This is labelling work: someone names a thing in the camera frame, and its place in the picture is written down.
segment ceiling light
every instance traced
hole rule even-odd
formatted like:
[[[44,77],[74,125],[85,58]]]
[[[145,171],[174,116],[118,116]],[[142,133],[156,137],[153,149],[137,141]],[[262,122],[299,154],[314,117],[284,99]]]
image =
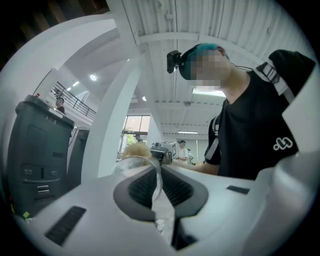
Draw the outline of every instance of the ceiling light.
[[[218,97],[226,97],[222,90],[208,90],[208,89],[199,89],[193,88],[192,94],[199,94],[199,95],[210,95],[210,96],[218,96]]]
[[[96,80],[97,80],[97,77],[96,77],[94,74],[91,74],[91,75],[90,75],[90,79],[91,79],[92,81],[96,81]]]
[[[178,134],[198,134],[197,131],[178,131]]]

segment black t-shirt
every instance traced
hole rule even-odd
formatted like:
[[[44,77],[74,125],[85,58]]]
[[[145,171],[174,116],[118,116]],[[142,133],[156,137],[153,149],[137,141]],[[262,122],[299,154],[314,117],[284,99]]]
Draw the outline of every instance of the black t-shirt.
[[[269,59],[294,96],[315,65],[304,55],[287,50],[276,50]],[[254,71],[248,74],[250,83],[243,94],[233,104],[223,102],[215,132],[214,119],[211,121],[205,160],[220,165],[219,176],[254,180],[260,170],[295,154],[298,147],[282,117],[289,105],[285,96],[278,95],[274,85]]]
[[[60,112],[65,114],[65,107],[64,106],[58,107],[57,110],[59,110]]]

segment white logo on shirt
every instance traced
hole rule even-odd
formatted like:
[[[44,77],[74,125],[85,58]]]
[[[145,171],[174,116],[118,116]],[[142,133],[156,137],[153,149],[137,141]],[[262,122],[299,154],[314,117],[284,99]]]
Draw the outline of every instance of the white logo on shirt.
[[[293,146],[293,142],[288,137],[276,138],[273,149],[275,151],[279,149],[285,150],[286,148],[290,149],[292,146]]]

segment railing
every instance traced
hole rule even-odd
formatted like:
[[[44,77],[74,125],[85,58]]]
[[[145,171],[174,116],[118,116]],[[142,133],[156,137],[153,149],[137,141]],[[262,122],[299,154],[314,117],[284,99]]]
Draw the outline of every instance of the railing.
[[[54,94],[56,98],[62,97],[64,99],[64,105],[67,104],[73,109],[77,110],[81,114],[85,115],[91,120],[94,120],[96,117],[96,112],[93,111],[86,104],[81,102],[76,96],[74,96],[71,92],[67,91],[67,89],[59,82],[51,89],[51,93]]]

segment ear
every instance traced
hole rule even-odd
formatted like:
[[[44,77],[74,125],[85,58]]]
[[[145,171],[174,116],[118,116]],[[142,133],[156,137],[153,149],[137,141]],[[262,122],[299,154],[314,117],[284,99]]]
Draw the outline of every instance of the ear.
[[[220,47],[220,46],[217,46],[216,49],[222,54],[222,56],[226,56],[226,51],[225,51],[225,49],[223,49],[223,48]]]

